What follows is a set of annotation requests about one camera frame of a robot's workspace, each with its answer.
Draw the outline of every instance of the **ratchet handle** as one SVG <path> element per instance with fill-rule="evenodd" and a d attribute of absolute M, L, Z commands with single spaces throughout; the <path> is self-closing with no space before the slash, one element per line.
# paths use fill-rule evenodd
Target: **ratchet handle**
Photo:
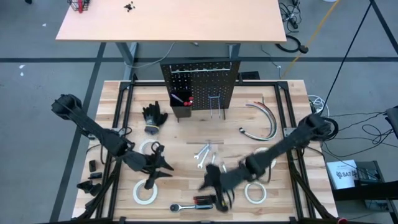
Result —
<path fill-rule="evenodd" d="M 206 210 L 212 209 L 213 205 L 195 205 L 195 209 Z"/>

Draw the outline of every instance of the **light wooden desk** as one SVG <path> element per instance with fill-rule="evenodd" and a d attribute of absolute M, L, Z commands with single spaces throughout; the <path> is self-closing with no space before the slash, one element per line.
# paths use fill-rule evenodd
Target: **light wooden desk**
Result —
<path fill-rule="evenodd" d="M 118 88 L 119 81 L 104 83 L 95 119 L 104 128 L 110 128 L 112 125 Z M 289 81 L 289 89 L 294 114 L 298 122 L 311 112 L 307 92 L 302 80 Z M 278 135 L 269 142 L 249 139 L 238 131 L 239 127 L 244 127 L 247 131 L 257 135 L 265 135 L 269 132 L 269 122 L 265 115 L 257 109 L 245 106 L 246 103 L 261 101 L 262 96 L 264 96 L 266 105 L 273 111 L 278 121 Z M 141 111 L 143 106 L 147 106 L 155 100 L 159 101 L 162 111 L 169 113 L 169 118 L 161 127 L 158 135 L 150 136 L 144 132 L 145 122 Z M 128 126 L 132 128 L 132 133 L 127 138 L 136 143 L 136 149 L 145 139 L 158 139 L 165 146 L 164 155 L 166 161 L 175 171 L 169 172 L 173 175 L 171 178 L 156 180 L 159 193 L 154 203 L 139 205 L 132 198 L 132 189 L 138 181 L 146 179 L 147 175 L 134 172 L 123 164 L 114 210 L 115 220 L 124 216 L 127 217 L 127 220 L 146 221 L 287 221 L 289 217 L 296 216 L 286 154 L 277 158 L 277 164 L 272 170 L 271 182 L 264 185 L 267 189 L 267 198 L 262 204 L 253 205 L 246 200 L 243 193 L 246 183 L 242 183 L 235 189 L 236 199 L 233 209 L 228 213 L 218 212 L 215 208 L 212 210 L 184 210 L 179 213 L 169 211 L 172 203 L 191 205 L 193 196 L 212 193 L 211 189 L 200 193 L 197 191 L 197 188 L 203 182 L 205 170 L 197 169 L 197 160 L 193 158 L 194 153 L 203 147 L 206 140 L 210 139 L 215 142 L 213 149 L 220 155 L 216 163 L 222 160 L 226 163 L 228 169 L 237 166 L 240 159 L 255 149 L 271 147 L 282 139 L 273 87 L 236 86 L 230 108 L 225 111 L 225 121 L 217 116 L 210 119 L 209 111 L 193 111 L 191 118 L 180 119 L 180 122 L 177 123 L 177 119 L 172 114 L 172 109 L 168 103 L 169 98 L 164 86 L 134 87 L 128 123 Z M 98 141 L 90 142 L 90 147 L 95 144 L 98 144 Z M 319 149 L 319 144 L 313 143 L 311 146 Z M 98 172 L 103 170 L 104 167 L 99 163 L 99 157 L 99 147 L 92 149 L 87 154 L 81 181 L 87 180 L 90 175 L 88 161 L 95 159 L 98 165 Z M 326 209 L 332 215 L 337 216 L 336 205 L 322 156 L 311 150 L 306 150 L 304 158 L 311 189 Z M 105 198 L 104 216 L 106 216 L 108 211 L 110 194 L 111 189 L 108 190 Z M 149 198 L 151 194 L 151 190 L 141 191 L 142 198 Z M 258 198 L 261 196 L 261 191 L 253 188 L 249 190 L 249 194 L 253 198 Z M 302 195 L 304 214 L 308 216 L 307 204 L 301 190 L 300 194 Z M 76 217 L 83 213 L 85 203 L 91 199 L 92 196 L 90 194 L 84 194 L 82 190 L 79 190 L 73 216 Z"/>
<path fill-rule="evenodd" d="M 135 0 L 127 12 L 130 2 L 92 0 L 81 14 L 69 8 L 56 39 L 116 42 L 128 65 L 137 42 L 231 43 L 229 56 L 238 58 L 242 42 L 286 41 L 278 0 Z"/>

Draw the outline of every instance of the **yellow pole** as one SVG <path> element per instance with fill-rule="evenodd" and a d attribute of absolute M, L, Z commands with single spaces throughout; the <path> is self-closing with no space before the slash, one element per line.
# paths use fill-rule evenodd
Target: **yellow pole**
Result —
<path fill-rule="evenodd" d="M 307 42 L 307 44 L 305 45 L 306 47 L 308 47 L 311 42 L 314 40 L 315 36 L 319 33 L 319 30 L 322 28 L 323 24 L 325 23 L 326 19 L 329 17 L 329 15 L 331 14 L 331 12 L 335 9 L 335 7 L 337 6 L 337 4 L 340 2 L 340 0 L 337 0 L 332 7 L 329 9 L 329 11 L 326 13 L 326 15 L 324 16 L 324 18 L 322 19 L 321 23 L 319 23 L 318 28 L 316 29 L 316 31 L 312 34 L 310 40 Z M 300 56 L 302 55 L 302 53 L 300 52 L 299 55 L 289 64 L 289 66 L 287 67 L 286 71 L 284 72 L 284 74 L 280 77 L 280 79 L 283 79 L 285 77 L 285 75 L 290 71 L 290 69 L 292 69 L 293 64 L 300 58 Z"/>

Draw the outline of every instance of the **wood plank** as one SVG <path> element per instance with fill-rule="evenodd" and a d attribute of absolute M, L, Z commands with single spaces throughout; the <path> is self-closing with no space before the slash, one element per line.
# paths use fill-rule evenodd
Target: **wood plank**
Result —
<path fill-rule="evenodd" d="M 285 42 L 277 0 L 90 1 L 87 11 L 71 7 L 57 40 L 103 42 L 212 41 Z"/>
<path fill-rule="evenodd" d="M 104 128 L 110 128 L 112 125 L 118 86 L 119 82 L 105 82 L 104 84 L 96 118 L 96 122 Z M 310 112 L 305 85 L 302 80 L 294 80 L 289 81 L 289 88 L 295 117 L 299 121 Z M 120 216 L 125 216 L 128 220 L 150 221 L 203 221 L 203 219 L 213 221 L 287 221 L 289 217 L 296 216 L 291 189 L 292 184 L 290 182 L 289 168 L 285 154 L 277 158 L 277 164 L 272 170 L 271 182 L 265 185 L 267 199 L 260 205 L 253 205 L 246 200 L 243 193 L 246 183 L 242 183 L 235 189 L 235 203 L 233 209 L 228 213 L 220 213 L 216 209 L 204 211 L 186 210 L 179 213 L 169 211 L 172 203 L 191 205 L 193 203 L 193 196 L 212 193 L 211 189 L 204 192 L 197 191 L 197 188 L 203 182 L 205 170 L 197 169 L 198 161 L 193 158 L 194 153 L 198 152 L 207 140 L 216 143 L 212 145 L 212 151 L 217 152 L 219 155 L 216 163 L 225 162 L 227 169 L 232 169 L 232 167 L 236 167 L 237 162 L 245 155 L 259 147 L 271 147 L 282 139 L 280 122 L 277 124 L 279 129 L 277 136 L 268 142 L 249 139 L 238 131 L 239 127 L 243 127 L 253 134 L 263 136 L 269 132 L 270 124 L 262 112 L 245 106 L 246 103 L 261 101 L 261 96 L 264 96 L 266 105 L 273 111 L 277 121 L 279 121 L 273 87 L 236 86 L 230 109 L 226 110 L 226 121 L 218 119 L 217 116 L 211 119 L 209 111 L 193 111 L 191 118 L 181 119 L 177 123 L 173 111 L 168 106 L 169 99 L 165 87 L 134 87 L 133 103 L 131 105 L 128 124 L 132 128 L 132 133 L 127 137 L 130 141 L 136 143 L 135 150 L 138 149 L 140 143 L 145 139 L 159 140 L 165 146 L 164 156 L 166 161 L 175 171 L 166 171 L 173 175 L 171 178 L 156 180 L 159 194 L 154 203 L 139 205 L 132 198 L 132 189 L 138 181 L 146 179 L 147 175 L 134 172 L 127 165 L 123 164 L 114 219 L 117 220 Z M 169 118 L 161 127 L 158 135 L 150 136 L 144 132 L 145 122 L 141 111 L 143 106 L 147 106 L 155 100 L 159 100 L 162 111 L 168 112 Z M 290 124 L 287 105 L 285 102 L 283 104 L 287 123 Z M 92 141 L 90 145 L 93 146 L 97 143 Z M 319 144 L 317 143 L 312 143 L 311 146 L 319 149 Z M 85 167 L 82 172 L 82 181 L 86 180 L 90 175 L 88 161 L 92 159 L 99 161 L 99 156 L 100 147 L 92 149 L 87 154 Z M 304 158 L 311 189 L 321 203 L 326 206 L 328 211 L 337 216 L 336 205 L 333 200 L 322 156 L 307 149 Z M 208 156 L 206 162 L 210 162 L 210 160 L 211 156 Z M 142 190 L 140 197 L 149 198 L 151 194 L 151 190 Z M 259 188 L 257 189 L 255 186 L 252 186 L 249 194 L 253 198 L 259 198 L 261 191 Z M 308 215 L 305 197 L 303 196 L 303 192 L 301 194 L 303 210 Z M 84 194 L 79 190 L 73 216 L 77 216 L 84 211 L 84 204 L 91 200 L 91 198 L 90 195 Z M 106 195 L 105 207 L 108 206 L 109 198 L 110 191 Z"/>

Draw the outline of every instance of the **black metal frame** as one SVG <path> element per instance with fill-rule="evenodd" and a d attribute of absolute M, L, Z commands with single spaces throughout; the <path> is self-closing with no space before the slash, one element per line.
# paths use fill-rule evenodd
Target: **black metal frame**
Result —
<path fill-rule="evenodd" d="M 279 111 L 279 117 L 280 117 L 280 123 L 282 126 L 282 129 L 287 128 L 286 120 L 285 120 L 285 114 L 284 114 L 284 108 L 282 104 L 282 97 L 280 94 L 280 91 L 283 90 L 285 94 L 285 100 L 287 104 L 287 111 L 289 112 L 289 118 L 290 118 L 290 124 L 292 128 L 295 128 L 296 122 L 295 122 L 295 116 L 294 116 L 294 110 L 293 110 L 293 105 L 292 105 L 292 100 L 290 97 L 290 91 L 289 91 L 289 85 L 286 81 L 277 81 L 277 82 L 244 82 L 242 79 L 236 80 L 235 83 L 236 86 L 273 86 L 275 90 L 275 97 L 277 100 L 277 106 L 278 106 L 278 111 Z M 119 121 L 119 115 L 120 115 L 120 109 L 121 109 L 121 102 L 123 99 L 123 93 L 124 91 L 128 88 L 129 93 L 127 94 L 127 102 L 126 102 L 126 110 L 123 118 L 123 126 L 122 128 L 127 127 L 128 119 L 129 119 L 129 111 L 130 111 L 130 105 L 132 103 L 132 91 L 135 86 L 165 86 L 165 82 L 143 82 L 143 81 L 136 81 L 136 77 L 132 79 L 132 82 L 121 82 L 119 86 L 119 95 L 118 95 L 118 101 L 116 103 L 116 109 L 115 109 L 115 116 L 113 119 L 113 128 L 117 128 L 118 121 Z M 307 177 L 307 171 L 305 170 L 305 162 L 303 159 L 303 156 L 301 153 L 297 152 L 298 155 L 298 163 L 300 166 L 300 173 L 302 174 L 302 177 L 305 181 L 305 183 L 308 185 L 308 177 Z M 296 169 L 295 164 L 294 164 L 294 159 L 292 155 L 292 151 L 287 152 L 287 158 L 288 158 L 288 163 L 289 163 L 289 171 L 291 172 L 293 169 Z M 109 170 L 111 168 L 111 158 L 110 156 L 107 156 L 106 158 L 106 163 L 105 163 L 105 168 L 104 168 L 104 177 L 103 177 L 103 183 L 106 182 L 106 179 L 108 178 L 109 175 Z M 115 208 L 115 203 L 116 203 L 116 195 L 118 192 L 118 184 L 119 184 L 119 174 L 120 174 L 120 168 L 121 168 L 121 163 L 117 163 L 114 167 L 114 169 L 118 169 L 118 174 L 116 176 L 116 179 L 113 183 L 113 188 L 111 192 L 111 199 L 109 203 L 109 210 L 108 210 L 108 215 L 106 220 L 107 223 L 109 223 L 109 219 L 113 219 L 114 215 L 114 208 Z M 294 200 L 295 200 L 295 207 L 297 210 L 297 218 L 303 218 L 303 209 L 302 209 L 302 204 L 301 204 L 301 198 L 299 194 L 299 187 L 298 183 L 295 181 L 293 177 L 291 177 L 291 182 L 292 182 L 292 191 L 294 195 Z M 308 203 L 308 211 L 310 218 L 315 218 L 315 210 L 310 203 L 310 201 L 307 198 L 307 203 Z M 103 201 L 100 203 L 97 213 L 96 213 L 96 218 L 101 218 L 103 212 Z M 278 223 L 278 224 L 283 224 L 283 223 L 295 223 L 296 219 L 294 217 L 290 218 L 290 221 L 286 222 L 262 222 L 262 223 Z"/>

